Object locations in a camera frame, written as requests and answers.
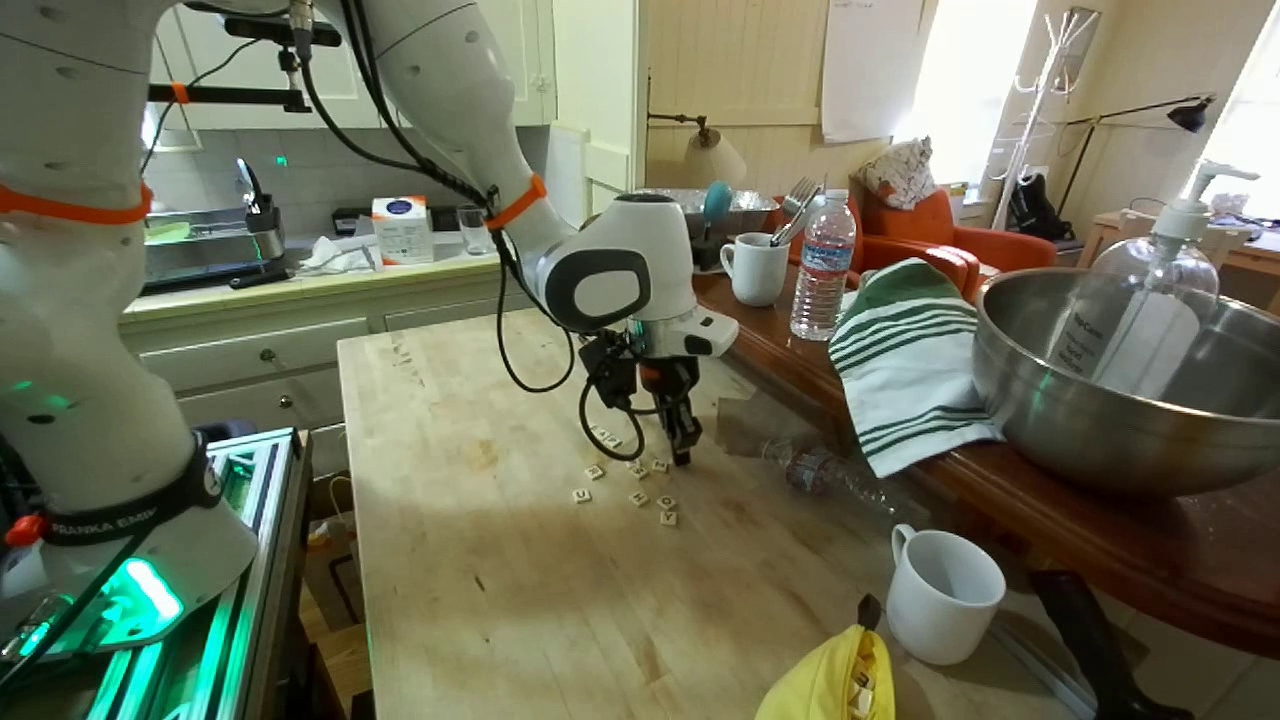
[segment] cable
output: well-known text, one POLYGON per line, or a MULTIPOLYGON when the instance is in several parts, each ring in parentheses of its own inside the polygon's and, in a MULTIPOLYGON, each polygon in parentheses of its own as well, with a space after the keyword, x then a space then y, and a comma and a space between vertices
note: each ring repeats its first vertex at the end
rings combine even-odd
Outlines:
MULTIPOLYGON (((208 72, 192 76, 188 88, 196 88, 196 84, 204 84, 208 76, 216 76, 216 72, 224 72, 228 64, 236 64, 236 56, 248 52, 252 44, 256 44, 256 40, 236 44, 220 64, 212 64, 208 72)), ((172 100, 168 100, 164 112, 156 116, 156 132, 152 132, 152 140, 148 140, 140 176, 148 176, 148 164, 152 164, 152 156, 156 156, 156 144, 160 144, 160 132, 164 132, 168 112, 172 112, 172 100)))
POLYGON ((320 124, 356 156, 364 156, 368 164, 384 164, 384 168, 404 168, 404 172, 416 172, 416 164, 404 164, 404 160, 388 160, 388 156, 372 156, 368 148, 360 148, 324 108, 320 92, 316 92, 316 76, 312 76, 312 64, 300 64, 300 76, 304 76, 304 88, 308 88, 308 100, 320 116, 320 124))
POLYGON ((572 332, 564 332, 564 372, 552 380, 552 384, 528 384, 520 372, 516 372, 516 364, 512 364, 512 352, 508 352, 508 276, 516 276, 512 268, 508 268, 508 260, 500 264, 500 276, 496 276, 496 308, 492 308, 492 336, 496 336, 496 356, 504 360, 504 372, 512 376, 512 384, 516 388, 524 388, 524 392, 556 392, 556 388, 564 388, 568 384, 568 376, 572 376, 572 368, 576 368, 576 352, 572 352, 572 332))
POLYGON ((152 528, 140 528, 136 536, 124 540, 124 548, 84 584, 84 592, 72 600, 72 608, 64 608, 48 632, 36 640, 36 648, 16 660, 4 676, 0 676, 0 696, 32 668, 48 656, 48 648, 80 620, 80 612, 96 600, 96 592, 112 580, 112 572, 152 536, 152 528))
POLYGON ((16 448, 0 436, 0 480, 4 480, 4 512, 20 516, 40 500, 36 476, 16 456, 16 448))
POLYGON ((380 84, 380 68, 372 60, 372 40, 368 40, 368 16, 364 16, 364 0, 344 0, 344 20, 352 28, 352 56, 356 56, 356 68, 360 68, 360 80, 364 80, 364 92, 372 100, 372 108, 380 112, 384 128, 396 136, 396 144, 416 160, 416 168, 424 176, 432 176, 436 184, 460 192, 464 200, 472 204, 488 204, 492 192, 480 192, 456 176, 448 176, 440 164, 432 164, 404 132, 400 124, 392 120, 392 108, 388 108, 388 96, 384 96, 384 84, 380 84))
POLYGON ((576 396, 576 424, 580 424, 584 436, 596 444, 596 452, 604 452, 608 460, 620 460, 620 464, 640 460, 640 456, 644 456, 644 428, 640 428, 636 412, 632 412, 632 408, 620 408, 620 412, 632 420, 636 448, 632 448, 632 452, 608 448, 608 444, 596 436, 592 420, 588 420, 588 396, 592 396, 592 388, 596 388, 596 380, 588 376, 588 380, 584 380, 584 392, 576 396))
POLYGON ((276 16, 284 16, 288 12, 288 4, 284 8, 276 8, 276 12, 228 12, 228 8, 212 8, 212 4, 188 4, 192 12, 216 12, 216 16, 232 16, 232 20, 276 20, 276 16))

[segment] metal mixing bowl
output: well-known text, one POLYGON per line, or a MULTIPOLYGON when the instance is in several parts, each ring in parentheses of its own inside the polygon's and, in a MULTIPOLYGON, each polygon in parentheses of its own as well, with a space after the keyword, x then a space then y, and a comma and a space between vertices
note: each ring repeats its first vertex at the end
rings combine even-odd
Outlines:
POLYGON ((976 392, 1040 468, 1120 496, 1280 480, 1280 320, 1220 300, 1160 396, 1068 372, 1056 348, 1080 296, 1120 324, 1128 288, 1088 272, 1008 272, 980 296, 976 392))

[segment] white wall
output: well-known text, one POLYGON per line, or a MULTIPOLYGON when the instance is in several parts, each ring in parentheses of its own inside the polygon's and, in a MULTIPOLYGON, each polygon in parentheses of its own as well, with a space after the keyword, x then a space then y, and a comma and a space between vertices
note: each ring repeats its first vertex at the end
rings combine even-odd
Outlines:
POLYGON ((1112 0, 1040 0, 1036 4, 1020 68, 1008 80, 1012 92, 996 132, 996 148, 988 156, 988 180, 984 180, 988 220, 996 220, 992 212, 1004 192, 1004 172, 1012 172, 1012 160, 1016 160, 1012 148, 1024 140, 1024 132, 1028 132, 1028 156, 1020 172, 1048 176, 1048 200, 1056 204, 1056 192, 1060 192, 1056 168, 1068 160, 1068 148, 1072 148, 1068 140, 1076 140, 1072 132, 1060 128, 1060 120, 1080 116, 1080 100, 1092 76, 1100 76, 1100 44, 1108 44, 1108 28, 1112 28, 1104 24, 1108 8, 1112 0), (1052 56, 1048 24, 1060 28, 1068 8, 1096 8, 1092 32, 1088 32, 1092 40, 1088 40, 1076 84, 1068 84, 1064 92, 1048 84, 1048 92, 1040 92, 1040 72, 1052 56))
POLYGON ((640 4, 556 0, 552 12, 560 92, 552 140, 584 144, 584 196, 588 212, 600 212, 620 188, 640 184, 640 4))
MULTIPOLYGON (((708 116, 748 160, 744 188, 844 184, 880 140, 820 144, 828 0, 644 0, 644 112, 708 116)), ((644 184, 676 184, 692 124, 648 124, 644 184)))
MULTIPOLYGON (((1092 136, 1068 216, 1088 232, 1096 212, 1124 204, 1164 204, 1188 180, 1212 120, 1224 108, 1272 0, 1112 0, 1096 44, 1080 116, 1212 92, 1208 128, 1196 136, 1164 112, 1124 116, 1092 136)), ((1080 132, 1064 136, 1064 180, 1080 132)))

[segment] green and white towel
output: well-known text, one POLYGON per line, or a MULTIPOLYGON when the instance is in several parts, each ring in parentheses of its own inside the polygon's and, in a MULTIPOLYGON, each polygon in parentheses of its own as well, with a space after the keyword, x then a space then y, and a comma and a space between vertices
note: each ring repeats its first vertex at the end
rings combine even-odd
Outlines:
POLYGON ((840 308, 828 356, 880 480, 1000 436, 972 388, 972 328, 976 312, 924 260, 880 268, 840 308))

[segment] wooden tabletop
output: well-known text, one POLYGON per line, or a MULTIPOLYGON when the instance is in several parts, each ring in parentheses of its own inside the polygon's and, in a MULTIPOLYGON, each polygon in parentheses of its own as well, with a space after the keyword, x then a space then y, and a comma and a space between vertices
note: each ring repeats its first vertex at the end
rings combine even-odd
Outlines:
MULTIPOLYGON (((768 380, 832 436, 852 436, 824 344, 792 340, 784 308, 740 308, 720 276, 700 280, 700 300, 744 324, 736 368, 768 380)), ((1012 532, 1036 564, 1072 568, 1216 644, 1280 656, 1280 484, 1124 504, 1048 476, 1008 444, 948 452, 916 476, 1012 532)))
MULTIPOLYGON (((564 368, 564 340, 532 312, 508 316, 508 352, 536 384, 564 368)), ((524 396, 492 316, 340 344, 380 716, 740 720, 864 592, 884 596, 888 528, 792 492, 768 452, 812 428, 720 360, 700 372, 692 464, 640 480, 664 448, 600 460, 576 420, 580 376, 524 396)), ((632 440, 600 408, 592 424, 632 440)), ((1056 704, 984 644, 964 672, 900 660, 900 712, 1056 704)))

